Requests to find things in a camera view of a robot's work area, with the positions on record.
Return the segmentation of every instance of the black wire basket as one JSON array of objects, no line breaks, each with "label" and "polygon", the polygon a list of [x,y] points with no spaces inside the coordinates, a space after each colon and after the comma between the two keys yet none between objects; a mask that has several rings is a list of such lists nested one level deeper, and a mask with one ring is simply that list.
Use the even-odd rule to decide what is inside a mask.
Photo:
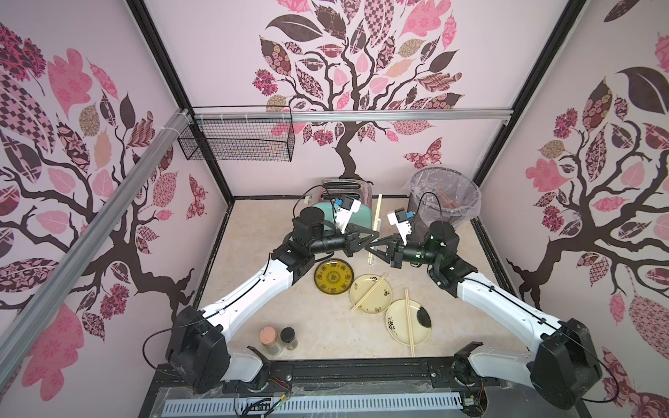
[{"label": "black wire basket", "polygon": [[244,113],[196,115],[195,123],[204,138],[196,138],[197,130],[187,126],[179,135],[179,145],[187,160],[205,159],[203,142],[209,144],[216,160],[292,161],[295,130],[292,112],[287,106],[205,106],[217,108],[264,107],[262,117]]}]

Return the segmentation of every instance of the aluminum rail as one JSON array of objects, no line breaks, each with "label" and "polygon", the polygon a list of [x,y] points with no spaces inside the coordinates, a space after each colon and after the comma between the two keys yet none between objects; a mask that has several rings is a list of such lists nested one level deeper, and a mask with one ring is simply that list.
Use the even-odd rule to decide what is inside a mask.
[{"label": "aluminum rail", "polygon": [[125,180],[114,190],[85,232],[59,261],[51,277],[0,338],[0,387],[4,387],[23,358],[51,322],[91,259],[125,213],[179,133],[190,124],[186,112],[174,113]]},{"label": "aluminum rail", "polygon": [[[323,112],[293,112],[293,123],[305,122],[356,122],[359,120],[456,120],[456,119],[509,119],[513,109],[441,109],[441,110],[343,110]],[[195,119],[264,119],[288,118],[286,112],[223,112],[198,113]]]}]

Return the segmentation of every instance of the tree mural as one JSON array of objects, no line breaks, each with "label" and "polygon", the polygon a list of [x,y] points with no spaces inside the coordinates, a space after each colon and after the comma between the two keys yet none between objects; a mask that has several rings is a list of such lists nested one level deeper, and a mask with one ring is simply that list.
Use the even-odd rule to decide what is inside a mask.
[{"label": "tree mural", "polygon": [[[408,12],[401,28],[393,0],[278,2],[294,13],[275,18],[267,28],[278,28],[291,40],[260,37],[262,55],[274,74],[260,69],[252,82],[263,95],[270,96],[267,105],[288,105],[297,110],[448,109],[463,96],[441,93],[462,77],[462,73],[443,72],[457,52],[446,51],[457,29],[452,14],[442,29],[442,16],[450,9],[450,0],[439,4],[434,0],[397,0],[403,5],[402,13]],[[403,41],[396,49],[395,42],[400,39]],[[277,94],[278,82],[290,93]],[[421,96],[434,95],[418,98],[419,87]],[[426,120],[391,124],[367,120],[295,124],[294,128],[295,133],[302,133],[305,143],[313,140],[325,146],[336,141],[334,149],[344,165],[340,178],[361,179],[351,157],[352,139],[376,141],[377,133],[382,132],[397,142],[398,134],[413,135],[430,127]],[[282,129],[273,132],[279,135]],[[432,160],[423,158],[422,162]]]},{"label": "tree mural", "polygon": [[[667,113],[669,82],[647,67],[616,76],[622,75],[628,79],[628,99],[614,99],[604,78],[580,117],[575,109],[557,117],[558,139],[539,150],[544,158],[525,173],[543,193],[535,206],[550,231],[545,255],[535,271],[507,261],[523,280],[521,298],[530,292],[541,308],[541,286],[555,264],[565,252],[580,253],[575,268],[589,269],[591,286],[611,278],[609,309],[616,322],[623,320],[631,280],[630,319],[639,335],[669,358],[669,310],[639,293],[644,289],[669,298],[669,132],[642,122],[644,115]],[[632,117],[630,103],[636,107]],[[663,251],[665,257],[638,254],[644,250]]]},{"label": "tree mural", "polygon": [[[40,75],[40,70],[24,61],[12,61],[19,56],[18,49],[16,53],[11,50],[20,45],[20,38],[0,24],[0,43],[0,63],[8,71],[0,71],[0,142],[7,155],[0,167],[0,257],[9,254],[17,259],[21,253],[30,254],[30,258],[0,263],[0,292],[27,294],[49,279],[58,265],[58,258],[51,259],[53,249],[70,251],[126,178],[130,166],[139,161],[135,150],[148,147],[156,132],[151,112],[138,121],[129,95],[119,101],[114,82],[102,68],[89,63],[99,85],[95,89],[78,51],[68,49],[66,58],[55,56],[53,62],[46,63],[39,48],[27,39],[23,51],[30,45],[38,56],[36,62],[43,63],[36,68],[42,72],[47,68],[51,89],[62,108],[53,123],[45,108],[17,82],[30,81],[21,71],[23,67],[34,78]],[[81,109],[75,107],[77,104],[85,106]],[[75,109],[81,109],[78,119],[72,114]],[[179,305],[189,303],[194,292],[186,295],[184,291],[193,269],[175,281],[145,271],[141,262],[151,254],[150,242],[159,239],[151,225],[173,218],[166,209],[177,188],[178,172],[168,171],[172,157],[170,147],[110,233],[111,245],[106,245],[108,249],[84,271],[80,281],[84,284],[70,291],[82,295],[76,311],[63,305],[28,354],[32,358],[23,386],[43,379],[43,400],[48,401],[62,388],[60,370],[76,362],[76,349],[83,346],[83,330],[104,341],[105,322],[125,312],[131,292],[165,294],[172,320]],[[183,214],[185,220],[204,214],[207,194],[192,176],[190,186],[194,200]],[[23,309],[31,298],[26,295],[20,303],[15,303],[16,297],[11,298],[12,303],[3,298],[0,309]]]}]

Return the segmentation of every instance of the cream plate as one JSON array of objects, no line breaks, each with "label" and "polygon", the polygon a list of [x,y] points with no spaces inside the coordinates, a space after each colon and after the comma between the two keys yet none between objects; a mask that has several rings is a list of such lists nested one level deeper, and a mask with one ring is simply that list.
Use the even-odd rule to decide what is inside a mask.
[{"label": "cream plate", "polygon": [[[374,283],[379,280],[381,276],[376,274],[363,274],[362,276],[355,279],[353,285],[351,286],[351,302],[353,305],[358,303],[360,299],[374,286]],[[390,284],[386,279],[383,279],[383,283],[379,284],[374,292],[371,295],[367,296],[367,299],[358,306],[358,310],[364,314],[378,314],[388,309],[390,303],[393,301],[393,290],[390,288]]]},{"label": "cream plate", "polygon": [[[406,299],[400,299],[393,302],[385,313],[385,327],[390,332],[396,341],[401,344],[409,345],[409,326],[407,325],[407,308]],[[425,342],[432,332],[432,328],[423,326],[418,322],[418,311],[421,305],[415,300],[409,300],[409,315],[411,316],[411,328],[413,330],[413,345],[418,345]],[[427,317],[427,324],[429,323],[429,316],[427,311],[423,309],[423,316]]]}]

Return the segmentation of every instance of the chopsticks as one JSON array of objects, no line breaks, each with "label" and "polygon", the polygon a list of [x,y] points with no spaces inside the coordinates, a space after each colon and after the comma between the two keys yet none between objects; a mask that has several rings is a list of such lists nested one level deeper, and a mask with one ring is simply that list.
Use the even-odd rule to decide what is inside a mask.
[{"label": "chopsticks", "polygon": [[409,326],[409,345],[411,346],[411,357],[416,357],[416,351],[413,345],[413,328],[411,326],[411,312],[409,309],[409,288],[404,288],[404,297],[407,301],[407,325]]},{"label": "chopsticks", "polygon": [[383,276],[381,276],[381,278],[378,279],[376,283],[374,283],[374,286],[372,286],[372,288],[370,290],[367,290],[367,293],[353,306],[353,309],[351,309],[351,312],[355,311],[361,304],[363,304],[365,299],[367,299],[367,296],[371,295],[372,292],[374,292],[374,289],[376,289],[377,286],[379,284],[381,284],[381,282],[383,280],[385,280],[386,277],[388,277],[388,273],[384,273]]}]

